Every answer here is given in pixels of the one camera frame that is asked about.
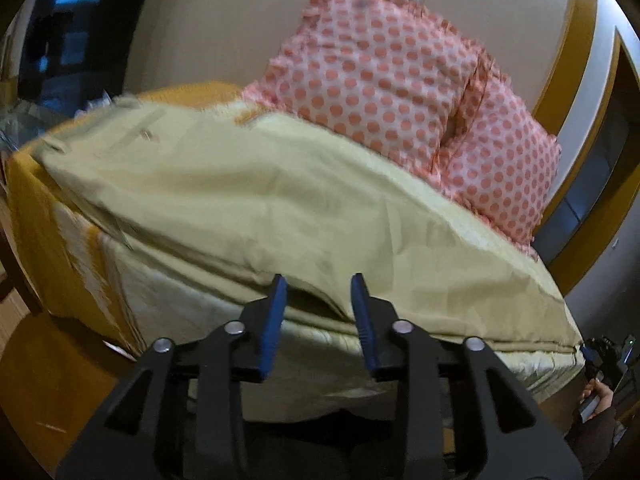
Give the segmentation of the person's right hand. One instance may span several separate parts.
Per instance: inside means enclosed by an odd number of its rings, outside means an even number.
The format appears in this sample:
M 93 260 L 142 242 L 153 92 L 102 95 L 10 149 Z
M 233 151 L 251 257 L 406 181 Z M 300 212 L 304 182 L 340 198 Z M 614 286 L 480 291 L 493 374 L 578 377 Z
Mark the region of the person's right hand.
M 593 378 L 579 399 L 578 414 L 583 422 L 612 406 L 614 393 L 601 379 Z

